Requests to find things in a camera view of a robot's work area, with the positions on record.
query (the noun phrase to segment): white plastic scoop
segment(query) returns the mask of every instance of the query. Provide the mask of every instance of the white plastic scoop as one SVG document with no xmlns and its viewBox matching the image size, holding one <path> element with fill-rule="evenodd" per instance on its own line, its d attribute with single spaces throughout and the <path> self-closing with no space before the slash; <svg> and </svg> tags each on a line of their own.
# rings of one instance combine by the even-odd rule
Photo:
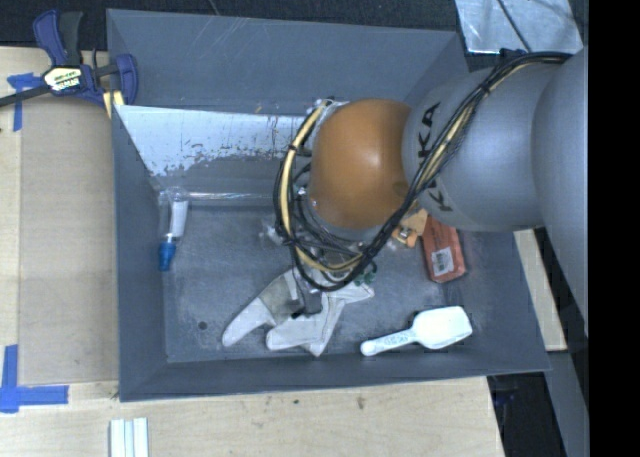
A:
<svg viewBox="0 0 640 457">
<path fill-rule="evenodd" d="M 437 350 L 465 339 L 472 332 L 469 317 L 460 306 L 437 308 L 418 313 L 410 329 L 363 342 L 360 352 L 375 356 L 415 342 Z"/>
</svg>

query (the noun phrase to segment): aluminum foil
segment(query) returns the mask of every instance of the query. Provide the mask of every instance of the aluminum foil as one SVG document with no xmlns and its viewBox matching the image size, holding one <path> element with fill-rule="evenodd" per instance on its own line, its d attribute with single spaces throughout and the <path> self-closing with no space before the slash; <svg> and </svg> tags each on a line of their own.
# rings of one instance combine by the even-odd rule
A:
<svg viewBox="0 0 640 457">
<path fill-rule="evenodd" d="M 568 0 L 502 0 L 532 51 L 576 53 L 582 39 Z M 497 0 L 455 0 L 468 51 L 525 49 Z"/>
</svg>

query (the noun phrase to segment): gray plastic tray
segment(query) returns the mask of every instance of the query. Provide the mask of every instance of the gray plastic tray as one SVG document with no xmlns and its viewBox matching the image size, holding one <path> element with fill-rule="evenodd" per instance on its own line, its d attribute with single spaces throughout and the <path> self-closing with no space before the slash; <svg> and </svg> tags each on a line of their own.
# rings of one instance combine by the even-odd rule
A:
<svg viewBox="0 0 640 457">
<path fill-rule="evenodd" d="M 123 400 L 548 369 L 508 233 L 463 233 L 469 273 L 445 285 L 427 279 L 420 247 L 385 249 L 375 297 L 345 308 L 320 358 L 300 349 L 269 352 L 265 330 L 229 348 L 220 343 L 226 324 L 291 266 L 288 251 L 261 232 L 273 214 L 268 194 L 295 121 L 330 94 L 413 103 L 466 71 L 454 33 L 130 11 L 110 11 L 108 19 L 111 55 L 128 52 L 138 61 L 137 104 L 156 107 L 123 107 L 113 115 Z M 269 133 L 274 118 L 287 131 L 259 149 L 233 146 L 238 132 L 230 131 L 223 150 L 216 125 L 251 116 L 268 135 L 276 135 Z M 189 148 L 194 136 L 199 154 Z M 156 255 L 161 184 L 244 189 L 265 198 L 244 206 L 195 203 L 172 272 L 162 274 Z M 452 304 L 464 306 L 474 328 L 461 344 L 440 352 L 408 346 L 373 358 L 359 354 L 363 339 L 403 329 L 415 311 Z"/>
</svg>

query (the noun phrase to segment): yellow wire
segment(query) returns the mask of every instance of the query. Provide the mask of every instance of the yellow wire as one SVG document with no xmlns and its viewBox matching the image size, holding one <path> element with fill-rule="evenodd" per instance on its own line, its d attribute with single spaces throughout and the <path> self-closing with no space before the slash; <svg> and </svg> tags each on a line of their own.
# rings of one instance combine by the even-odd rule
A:
<svg viewBox="0 0 640 457">
<path fill-rule="evenodd" d="M 519 69 L 527 66 L 528 64 L 520 64 L 515 66 L 512 70 L 510 70 L 504 77 L 498 79 L 493 85 L 489 87 L 489 92 L 494 91 L 508 76 L 512 75 Z M 475 104 L 477 107 L 488 95 L 489 92 L 486 92 L 482 99 Z M 326 108 L 327 102 L 322 102 L 316 109 L 312 112 L 311 116 L 305 121 L 302 125 L 298 133 L 296 134 L 293 142 L 291 143 L 291 147 L 287 151 L 287 154 L 284 159 L 284 163 L 282 166 L 282 177 L 280 180 L 280 211 L 282 213 L 282 223 L 284 225 L 284 229 L 287 232 L 287 235 L 291 236 L 291 220 L 289 215 L 289 204 L 288 204 L 288 189 L 289 189 L 289 180 L 291 178 L 291 167 L 293 166 L 293 161 L 296 155 L 296 150 L 302 144 L 303 140 L 306 138 L 307 134 L 309 134 L 313 128 L 313 125 L 316 123 L 318 118 L 322 115 L 323 110 Z M 458 116 L 456 121 L 454 121 L 451 128 L 447 132 L 445 139 L 440 143 L 440 145 L 431 153 L 429 157 L 429 162 L 426 165 L 420 179 L 418 181 L 418 186 L 424 185 L 425 182 L 431 181 L 433 176 L 438 170 L 438 166 L 442 162 L 445 152 L 451 142 L 456 138 L 458 133 L 464 128 L 469 119 L 473 114 L 473 110 L 471 106 L 466 107 Z M 319 263 L 309 256 L 307 256 L 303 251 L 301 251 L 298 247 L 296 247 L 296 253 L 301 261 L 318 270 L 322 270 L 324 272 L 345 272 L 349 269 L 355 267 L 358 262 L 362 259 L 362 254 L 358 254 L 355 257 L 347 260 L 344 263 L 341 263 L 339 266 L 326 266 L 322 263 Z"/>
<path fill-rule="evenodd" d="M 309 116 L 309 118 L 302 125 L 298 133 L 296 134 L 293 142 L 291 143 L 291 147 L 287 151 L 287 154 L 284 159 L 284 163 L 282 165 L 282 177 L 280 180 L 280 211 L 282 213 L 282 224 L 284 225 L 284 229 L 287 235 L 291 235 L 291 219 L 289 215 L 289 204 L 288 204 L 288 189 L 289 189 L 289 179 L 291 177 L 291 167 L 293 165 L 293 160 L 296 155 L 296 150 L 301 146 L 302 141 L 305 139 L 307 134 L 313 128 L 313 125 L 318 120 L 318 118 L 322 115 L 323 109 L 327 106 L 326 102 L 321 103 Z M 323 270 L 324 272 L 344 272 L 353 268 L 357 263 L 362 259 L 362 254 L 358 254 L 357 256 L 351 258 L 350 260 L 340 264 L 337 267 L 329 267 L 318 263 L 309 256 L 307 256 L 304 252 L 302 252 L 299 248 L 296 247 L 296 253 L 300 260 L 302 260 L 307 265 Z"/>
</svg>

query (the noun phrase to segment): blue cap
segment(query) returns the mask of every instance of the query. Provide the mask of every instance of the blue cap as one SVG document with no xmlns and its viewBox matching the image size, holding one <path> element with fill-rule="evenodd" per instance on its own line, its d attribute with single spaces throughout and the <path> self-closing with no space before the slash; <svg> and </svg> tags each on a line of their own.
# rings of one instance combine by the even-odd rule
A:
<svg viewBox="0 0 640 457">
<path fill-rule="evenodd" d="M 162 272 L 167 272 L 171 266 L 171 260 L 176 254 L 176 244 L 172 242 L 162 242 L 158 247 L 159 268 Z"/>
</svg>

